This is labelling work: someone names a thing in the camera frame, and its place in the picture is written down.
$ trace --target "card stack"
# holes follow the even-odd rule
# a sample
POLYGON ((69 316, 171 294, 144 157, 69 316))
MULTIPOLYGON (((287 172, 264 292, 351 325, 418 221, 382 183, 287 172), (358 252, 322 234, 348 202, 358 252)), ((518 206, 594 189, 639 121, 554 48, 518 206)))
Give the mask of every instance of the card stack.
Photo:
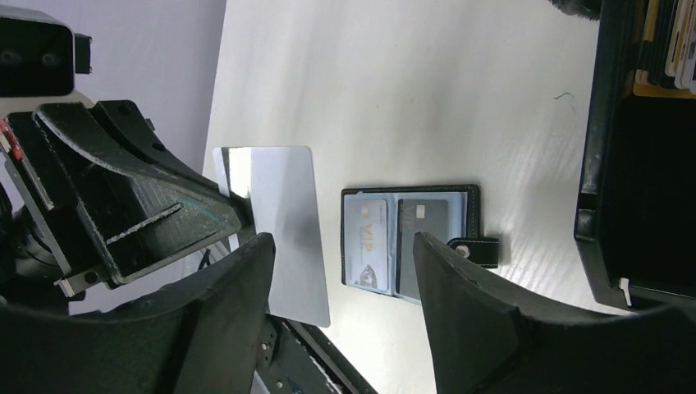
POLYGON ((478 239, 480 205, 476 185, 343 190, 341 281, 418 304, 415 234, 478 239))
POLYGON ((637 96, 696 99, 696 0, 640 0, 637 96))

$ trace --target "white table surface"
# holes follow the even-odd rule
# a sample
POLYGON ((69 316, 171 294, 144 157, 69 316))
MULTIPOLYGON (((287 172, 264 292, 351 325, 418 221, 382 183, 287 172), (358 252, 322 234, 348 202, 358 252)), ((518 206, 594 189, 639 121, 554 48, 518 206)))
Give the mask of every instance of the white table surface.
POLYGON ((433 366, 420 307, 341 284, 345 187, 478 183, 499 274, 613 310, 573 241, 597 32, 547 0, 227 3, 204 175, 218 146, 312 148, 325 333, 378 392, 435 392, 433 366))

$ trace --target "black cable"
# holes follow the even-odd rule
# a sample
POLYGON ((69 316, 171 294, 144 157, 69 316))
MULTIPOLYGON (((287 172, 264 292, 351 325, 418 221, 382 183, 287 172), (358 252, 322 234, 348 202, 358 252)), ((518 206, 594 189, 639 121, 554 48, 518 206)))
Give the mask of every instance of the black cable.
POLYGON ((200 263, 198 264, 198 270, 200 271, 203 268, 210 267, 210 249, 206 249, 205 253, 203 253, 203 258, 200 260, 200 263))

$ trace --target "black plastic housing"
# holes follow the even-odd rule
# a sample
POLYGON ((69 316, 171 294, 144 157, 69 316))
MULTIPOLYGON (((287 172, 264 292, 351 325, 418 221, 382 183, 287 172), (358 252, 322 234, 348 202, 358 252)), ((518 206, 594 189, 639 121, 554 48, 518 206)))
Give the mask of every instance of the black plastic housing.
POLYGON ((631 93, 644 6, 602 6, 575 218, 595 300, 623 309, 696 295, 696 100, 631 93))
POLYGON ((251 224, 248 201, 178 160, 130 101, 43 104, 0 129, 66 296, 127 284, 251 224))
POLYGON ((0 6, 0 97, 64 96, 74 87, 70 28, 42 12, 0 6))

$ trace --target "red component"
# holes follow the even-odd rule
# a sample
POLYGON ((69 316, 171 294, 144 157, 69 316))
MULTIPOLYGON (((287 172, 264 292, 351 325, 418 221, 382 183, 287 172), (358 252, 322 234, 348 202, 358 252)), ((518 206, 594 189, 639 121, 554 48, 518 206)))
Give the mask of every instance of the red component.
POLYGON ((22 159, 20 145, 17 143, 17 138, 15 138, 15 135, 12 134, 12 129, 7 124, 7 121, 5 119, 0 119, 0 132, 2 132, 2 134, 7 139, 7 143, 10 144, 12 156, 14 156, 15 160, 19 162, 22 159))

